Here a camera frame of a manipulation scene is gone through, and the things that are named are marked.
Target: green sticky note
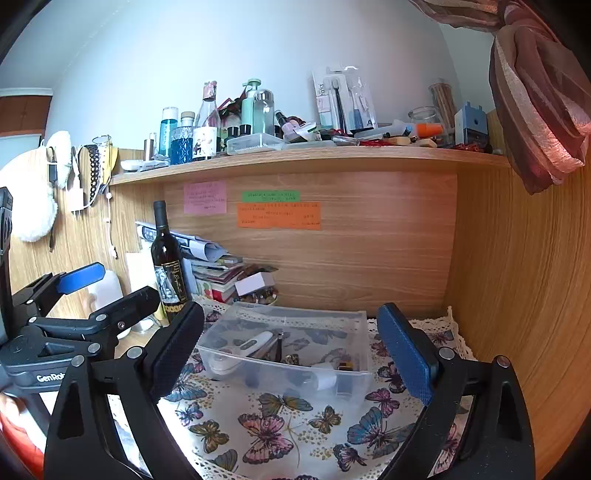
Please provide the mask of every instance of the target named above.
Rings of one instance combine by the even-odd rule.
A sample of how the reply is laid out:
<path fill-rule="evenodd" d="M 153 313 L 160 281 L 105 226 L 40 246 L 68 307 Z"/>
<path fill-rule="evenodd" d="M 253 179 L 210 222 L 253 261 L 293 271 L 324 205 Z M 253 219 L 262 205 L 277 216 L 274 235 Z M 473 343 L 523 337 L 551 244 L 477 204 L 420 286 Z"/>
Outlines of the green sticky note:
<path fill-rule="evenodd" d="M 242 192 L 245 203 L 299 202 L 300 192 L 297 190 L 250 190 Z"/>

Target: plastic tray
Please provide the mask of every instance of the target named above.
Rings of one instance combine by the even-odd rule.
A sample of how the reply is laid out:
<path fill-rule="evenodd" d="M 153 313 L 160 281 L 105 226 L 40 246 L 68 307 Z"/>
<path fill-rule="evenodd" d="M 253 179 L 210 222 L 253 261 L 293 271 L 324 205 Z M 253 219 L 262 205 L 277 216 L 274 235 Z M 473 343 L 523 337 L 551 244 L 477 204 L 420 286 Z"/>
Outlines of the plastic tray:
<path fill-rule="evenodd" d="M 300 142 L 288 143 L 283 147 L 283 150 L 292 150 L 293 148 L 332 148 L 336 147 L 336 143 L 332 140 L 320 140 L 317 142 Z"/>
<path fill-rule="evenodd" d="M 297 353 L 302 366 L 236 355 L 239 345 L 267 331 L 283 332 L 282 357 Z M 201 335 L 197 347 L 209 377 L 290 397 L 362 398 L 372 378 L 365 312 L 235 303 Z M 336 370 L 343 361 L 352 362 L 354 371 Z"/>
<path fill-rule="evenodd" d="M 228 140 L 228 155 L 242 153 L 266 152 L 270 150 L 282 150 L 285 142 L 281 138 L 269 134 L 252 134 Z"/>

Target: sticky note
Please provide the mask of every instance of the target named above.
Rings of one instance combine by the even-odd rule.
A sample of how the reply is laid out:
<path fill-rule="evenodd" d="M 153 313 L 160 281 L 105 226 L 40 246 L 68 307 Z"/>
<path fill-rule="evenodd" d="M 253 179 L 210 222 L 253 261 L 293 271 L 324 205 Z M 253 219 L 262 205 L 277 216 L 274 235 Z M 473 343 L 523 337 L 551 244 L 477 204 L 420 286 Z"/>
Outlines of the sticky note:
<path fill-rule="evenodd" d="M 243 202 L 299 202 L 300 192 L 297 190 L 250 190 L 242 192 Z"/>
<path fill-rule="evenodd" d="M 238 203 L 238 226 L 320 230 L 320 202 Z"/>
<path fill-rule="evenodd" d="M 226 213 L 226 182 L 185 183 L 183 204 L 183 211 L 189 215 Z"/>

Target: orange cap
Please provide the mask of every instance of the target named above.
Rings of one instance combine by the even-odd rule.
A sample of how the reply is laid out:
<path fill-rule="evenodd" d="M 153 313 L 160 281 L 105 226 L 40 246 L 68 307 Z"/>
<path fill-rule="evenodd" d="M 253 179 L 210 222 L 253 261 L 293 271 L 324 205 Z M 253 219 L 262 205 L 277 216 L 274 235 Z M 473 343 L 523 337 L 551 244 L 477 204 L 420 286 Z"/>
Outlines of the orange cap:
<path fill-rule="evenodd" d="M 417 135 L 420 138 L 435 137 L 443 133 L 442 124 L 417 124 Z"/>

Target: pink sticky note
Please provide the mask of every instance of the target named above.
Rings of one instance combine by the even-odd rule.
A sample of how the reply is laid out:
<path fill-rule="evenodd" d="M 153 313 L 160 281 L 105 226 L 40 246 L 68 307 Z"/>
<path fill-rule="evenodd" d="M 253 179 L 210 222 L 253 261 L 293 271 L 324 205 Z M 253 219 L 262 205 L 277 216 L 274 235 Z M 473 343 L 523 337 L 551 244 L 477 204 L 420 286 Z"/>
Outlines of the pink sticky note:
<path fill-rule="evenodd" d="M 183 210 L 191 215 L 226 213 L 226 182 L 185 183 Z"/>

